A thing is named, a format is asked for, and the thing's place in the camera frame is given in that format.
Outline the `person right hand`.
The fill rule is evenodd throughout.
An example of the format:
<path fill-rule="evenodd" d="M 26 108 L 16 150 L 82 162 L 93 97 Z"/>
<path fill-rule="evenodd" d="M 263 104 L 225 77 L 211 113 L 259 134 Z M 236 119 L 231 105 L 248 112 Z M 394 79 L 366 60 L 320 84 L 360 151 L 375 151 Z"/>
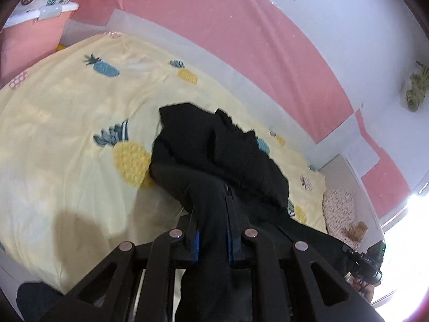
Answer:
<path fill-rule="evenodd" d="M 364 281 L 362 278 L 355 277 L 350 275 L 347 279 L 347 282 L 352 286 L 352 288 L 357 291 L 368 303 L 372 303 L 373 296 L 375 293 L 375 287 Z"/>

